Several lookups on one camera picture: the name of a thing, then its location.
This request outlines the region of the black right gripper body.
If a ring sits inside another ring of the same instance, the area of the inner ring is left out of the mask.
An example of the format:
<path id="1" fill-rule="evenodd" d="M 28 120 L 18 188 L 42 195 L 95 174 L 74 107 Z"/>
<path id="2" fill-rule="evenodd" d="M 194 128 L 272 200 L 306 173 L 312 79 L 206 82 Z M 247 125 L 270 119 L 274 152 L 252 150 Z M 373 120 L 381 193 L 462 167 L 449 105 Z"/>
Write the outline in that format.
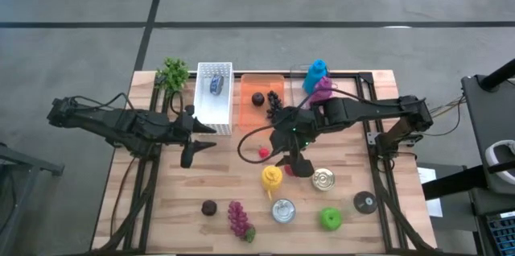
<path id="1" fill-rule="evenodd" d="M 322 113 L 319 108 L 302 109 L 287 106 L 273 115 L 271 123 L 274 128 L 270 136 L 273 152 L 299 153 L 319 135 Z"/>

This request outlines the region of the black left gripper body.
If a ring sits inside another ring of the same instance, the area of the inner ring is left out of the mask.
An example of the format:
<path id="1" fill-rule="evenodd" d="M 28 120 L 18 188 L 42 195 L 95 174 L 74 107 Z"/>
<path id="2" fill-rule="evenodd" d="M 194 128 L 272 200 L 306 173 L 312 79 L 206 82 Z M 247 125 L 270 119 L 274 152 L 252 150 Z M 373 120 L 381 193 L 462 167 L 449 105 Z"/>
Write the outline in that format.
<path id="1" fill-rule="evenodd" d="M 186 112 L 180 113 L 174 122 L 170 122 L 166 114 L 159 114 L 159 123 L 164 125 L 159 135 L 159 143 L 177 144 L 186 151 L 191 142 L 193 122 L 193 116 Z"/>

